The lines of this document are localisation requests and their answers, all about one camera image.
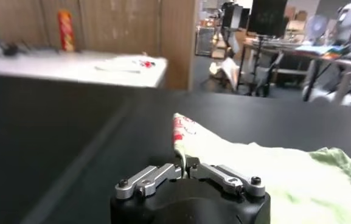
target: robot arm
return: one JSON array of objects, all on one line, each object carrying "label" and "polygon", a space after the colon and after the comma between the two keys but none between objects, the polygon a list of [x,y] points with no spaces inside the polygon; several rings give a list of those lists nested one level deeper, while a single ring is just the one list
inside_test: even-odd
[{"label": "robot arm", "polygon": [[270,197],[259,177],[226,166],[148,166],[116,185],[113,224],[270,224]]}]

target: screw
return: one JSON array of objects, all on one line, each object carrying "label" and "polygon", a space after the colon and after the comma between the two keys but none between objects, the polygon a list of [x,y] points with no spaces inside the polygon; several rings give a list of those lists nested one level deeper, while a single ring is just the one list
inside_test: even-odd
[{"label": "screw", "polygon": [[252,185],[260,185],[261,182],[262,182],[262,179],[260,179],[260,177],[252,177],[251,178]]},{"label": "screw", "polygon": [[128,185],[128,180],[126,180],[126,179],[120,180],[119,187],[125,187],[127,185]]},{"label": "screw", "polygon": [[151,181],[149,181],[149,180],[143,180],[143,181],[141,181],[141,183],[143,183],[143,184],[150,184]]},{"label": "screw", "polygon": [[139,187],[136,191],[137,196],[144,198],[145,197],[145,189],[144,187]]}]

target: floor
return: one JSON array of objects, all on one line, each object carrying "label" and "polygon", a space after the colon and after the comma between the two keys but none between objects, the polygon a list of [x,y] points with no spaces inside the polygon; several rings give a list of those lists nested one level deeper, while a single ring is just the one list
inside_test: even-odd
[{"label": "floor", "polygon": [[[209,57],[195,56],[193,91],[206,91],[213,93],[226,93],[238,95],[244,95],[247,93],[248,89],[245,86],[240,86],[239,91],[237,93],[233,93],[230,88],[224,88],[220,86],[217,80],[209,79],[209,66],[212,63],[212,61],[213,59]],[[301,94],[301,89],[298,86],[278,88],[272,85],[269,98],[298,101],[302,100]]]}]

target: desk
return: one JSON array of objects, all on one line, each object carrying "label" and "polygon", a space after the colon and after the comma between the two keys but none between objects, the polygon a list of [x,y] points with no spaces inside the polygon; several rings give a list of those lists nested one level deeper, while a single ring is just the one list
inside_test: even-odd
[{"label": "desk", "polygon": [[153,88],[164,80],[167,68],[167,60],[164,58],[156,58],[155,68],[146,74],[101,71],[95,68],[115,56],[117,55],[91,51],[57,53],[49,50],[30,51],[11,58],[0,55],[0,75]]},{"label": "desk", "polygon": [[[19,223],[65,175],[45,223],[109,223],[114,185],[173,159],[177,112],[231,142],[351,156],[351,108],[0,76],[0,223]],[[67,172],[74,161],[84,169]]]},{"label": "desk", "polygon": [[[238,86],[240,85],[240,77],[241,77],[242,69],[243,69],[243,65],[244,65],[245,49],[246,48],[257,49],[257,46],[255,46],[251,43],[247,43],[247,42],[243,43],[242,58],[240,61],[240,70],[239,70],[239,77],[238,77]],[[279,48],[277,47],[277,48],[272,48],[272,49],[263,47],[261,49],[261,52],[263,52],[264,54],[277,54],[279,51],[283,52],[284,54],[289,54],[289,55],[306,56],[306,57],[309,57],[315,61],[315,68],[314,68],[313,72],[311,74],[309,74],[309,84],[306,88],[305,96],[304,96],[305,102],[309,101],[312,90],[315,86],[317,77],[319,75],[321,63],[323,61],[327,61],[329,63],[333,63],[333,64],[340,65],[343,67],[351,68],[351,60],[343,60],[343,59],[334,60],[334,59],[319,57],[319,56],[315,56],[315,55],[304,54],[302,52],[296,51],[293,48],[290,49],[290,48],[286,48],[286,47],[279,47]],[[351,81],[351,71],[345,71],[343,73],[343,78],[341,80],[340,85],[338,86],[338,90],[337,90],[335,97],[333,99],[333,103],[335,103],[337,105],[341,104],[344,96],[347,94],[347,92],[349,90],[350,81]]]}]

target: tripod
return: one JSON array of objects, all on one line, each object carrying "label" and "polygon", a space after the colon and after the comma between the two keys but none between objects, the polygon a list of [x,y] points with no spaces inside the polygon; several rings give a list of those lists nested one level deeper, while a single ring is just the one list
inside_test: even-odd
[{"label": "tripod", "polygon": [[256,82],[256,75],[257,75],[256,70],[257,70],[257,67],[259,65],[260,53],[262,51],[263,42],[265,40],[267,40],[268,36],[257,35],[257,38],[259,40],[259,43],[258,43],[258,48],[257,48],[256,56],[255,56],[254,70],[251,73],[253,75],[253,78],[252,78],[252,83],[250,83],[248,85],[248,93],[246,93],[246,96],[252,96],[252,94],[254,93],[254,91],[256,89],[256,86],[257,86],[257,84],[255,83]]}]

